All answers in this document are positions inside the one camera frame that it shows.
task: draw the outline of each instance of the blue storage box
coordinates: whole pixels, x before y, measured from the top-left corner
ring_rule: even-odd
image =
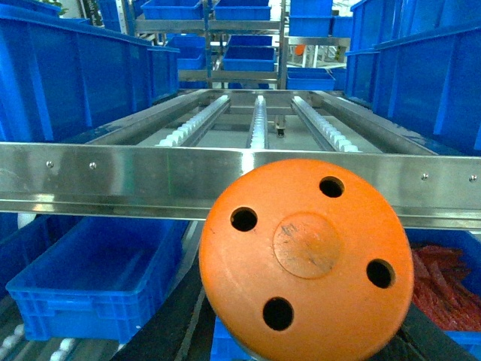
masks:
[[[360,50],[346,53],[346,96],[367,107],[373,103],[376,88],[377,57],[379,51]]]
[[[232,35],[228,47],[271,47],[272,37],[269,35]]]
[[[212,348],[210,349],[210,361],[244,361],[252,358],[245,353],[229,331],[216,317],[216,324],[213,330]]]
[[[291,0],[291,17],[330,17],[332,0]]]
[[[334,90],[346,89],[347,69],[345,68],[333,68],[331,69],[332,77],[336,80],[334,83]]]
[[[272,47],[229,47],[224,55],[224,70],[274,71],[276,50]]]
[[[481,99],[476,76],[481,71],[480,26],[477,22],[436,29],[379,45],[373,111],[463,153],[480,156],[481,103],[470,100]]]
[[[0,44],[0,141],[65,140],[148,108],[159,77],[177,76],[148,41],[7,5]]]
[[[83,219],[7,285],[26,338],[126,343],[164,302],[187,224]]]
[[[179,89],[207,89],[207,81],[181,81]]]
[[[331,28],[331,17],[290,17],[289,35],[326,38]]]
[[[332,17],[332,36],[334,38],[350,38],[352,36],[352,17]]]
[[[479,239],[464,231],[406,229],[406,233],[411,243],[438,244],[443,247],[462,249],[461,260],[471,270],[462,283],[472,293],[481,295],[481,242]],[[449,331],[446,334],[465,350],[481,359],[481,332]]]
[[[16,6],[52,17],[59,17],[59,12],[61,11],[61,8],[58,6],[44,4],[37,0],[0,0],[0,5]]]
[[[148,20],[195,20],[204,17],[202,0],[150,0],[141,7]]]
[[[269,90],[268,83],[228,83],[227,89],[260,89],[260,90]]]
[[[322,68],[287,68],[287,89],[334,90],[335,82]]]
[[[17,214],[0,214],[0,299],[7,295],[7,282],[57,242],[80,219],[41,216],[18,229]]]
[[[269,20],[269,0],[220,0],[213,9],[216,20]]]
[[[402,4],[401,0],[364,0],[352,6],[351,50],[371,49],[378,43],[397,39]]]

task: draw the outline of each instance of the blue plastic crate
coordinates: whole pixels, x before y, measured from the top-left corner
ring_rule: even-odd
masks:
[[[350,38],[352,36],[352,17],[332,17],[332,36],[334,38]]]
[[[272,47],[229,47],[224,55],[224,70],[274,71],[276,50]]]
[[[379,51],[360,50],[346,53],[346,96],[370,107],[376,89],[377,57]]]
[[[268,83],[228,83],[227,89],[260,89],[260,90],[269,90]]]
[[[164,302],[187,224],[83,219],[7,284],[26,338],[126,343]]]
[[[204,17],[201,0],[150,0],[141,7],[148,20],[195,20]]]
[[[207,89],[207,81],[181,81],[179,89]]]
[[[417,244],[438,244],[463,250],[461,260],[466,262],[471,273],[463,280],[463,285],[472,293],[481,296],[481,242],[469,232],[439,231],[427,229],[407,229],[410,242]],[[481,359],[481,332],[456,332],[446,334],[458,342],[465,350]]]
[[[479,78],[474,76],[481,71],[480,26],[477,22],[436,29],[379,45],[373,111],[480,156],[481,103],[469,100],[481,98]]]
[[[62,141],[142,111],[160,77],[177,91],[177,59],[94,26],[0,5],[0,44],[0,141]]]
[[[334,90],[335,82],[322,68],[287,68],[287,89]]]
[[[331,69],[332,77],[336,80],[334,84],[334,90],[346,89],[347,69],[345,68],[333,68]]]
[[[7,282],[58,241],[80,219],[81,217],[42,216],[18,229],[17,214],[0,215],[0,299],[7,295]]]
[[[332,0],[291,0],[292,17],[330,17]]]
[[[364,0],[352,6],[351,50],[371,49],[398,38],[402,5],[402,0]]]
[[[213,331],[212,348],[210,350],[210,361],[231,361],[231,360],[251,360],[234,341],[231,334],[216,317],[216,325]]]
[[[61,8],[55,5],[44,4],[37,0],[0,0],[0,5],[11,5],[26,10],[35,11],[51,17],[59,17]]]
[[[213,9],[216,20],[269,20],[269,0],[220,0]]]
[[[289,35],[325,38],[329,36],[331,17],[290,17]]]
[[[269,35],[232,35],[228,47],[271,47],[272,36]]]

